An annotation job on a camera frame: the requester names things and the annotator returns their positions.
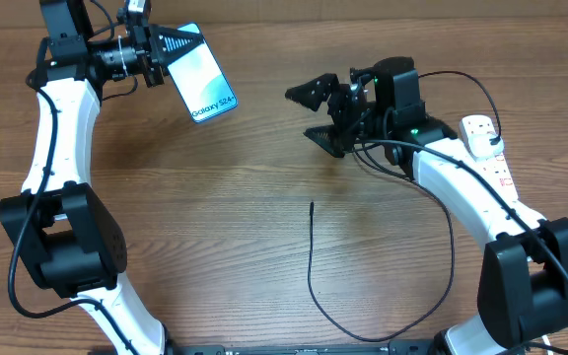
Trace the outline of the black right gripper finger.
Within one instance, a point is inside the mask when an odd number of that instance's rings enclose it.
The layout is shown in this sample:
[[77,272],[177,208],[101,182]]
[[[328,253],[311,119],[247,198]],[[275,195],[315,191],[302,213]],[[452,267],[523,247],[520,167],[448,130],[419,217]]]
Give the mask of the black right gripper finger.
[[345,152],[341,142],[342,133],[335,125],[308,128],[304,135],[334,158],[343,158]]
[[288,89],[285,92],[285,98],[302,107],[317,111],[338,88],[337,75],[325,73],[306,84]]

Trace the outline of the blue Galaxy smartphone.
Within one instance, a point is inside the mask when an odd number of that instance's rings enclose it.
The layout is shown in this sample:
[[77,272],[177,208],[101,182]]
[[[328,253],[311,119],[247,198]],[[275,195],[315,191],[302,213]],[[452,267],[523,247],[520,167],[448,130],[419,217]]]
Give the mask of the blue Galaxy smartphone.
[[238,106],[238,98],[206,41],[168,69],[194,122],[205,122]]

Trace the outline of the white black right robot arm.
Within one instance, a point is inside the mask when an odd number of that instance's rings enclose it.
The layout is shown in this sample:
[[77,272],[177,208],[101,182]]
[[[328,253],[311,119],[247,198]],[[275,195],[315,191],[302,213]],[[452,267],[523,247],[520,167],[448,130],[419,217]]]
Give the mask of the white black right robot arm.
[[550,220],[518,196],[497,115],[469,115],[458,129],[433,117],[409,57],[354,69],[348,83],[323,74],[290,88],[288,100],[327,105],[332,122],[306,136],[329,155],[369,162],[381,147],[384,174],[422,189],[459,221],[482,251],[477,312],[430,339],[385,337],[391,354],[523,354],[549,350],[568,328],[568,219]]

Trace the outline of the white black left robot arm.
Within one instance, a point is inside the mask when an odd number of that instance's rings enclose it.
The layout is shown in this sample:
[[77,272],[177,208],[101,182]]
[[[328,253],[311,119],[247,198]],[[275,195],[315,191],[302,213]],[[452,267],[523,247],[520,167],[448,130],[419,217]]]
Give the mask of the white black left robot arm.
[[125,238],[91,186],[91,149],[107,82],[161,85],[204,37],[152,24],[146,1],[126,2],[101,30],[81,1],[44,1],[40,9],[48,34],[26,80],[39,106],[34,156],[20,194],[0,203],[10,264],[54,291],[63,309],[85,310],[113,353],[176,354],[126,275]]

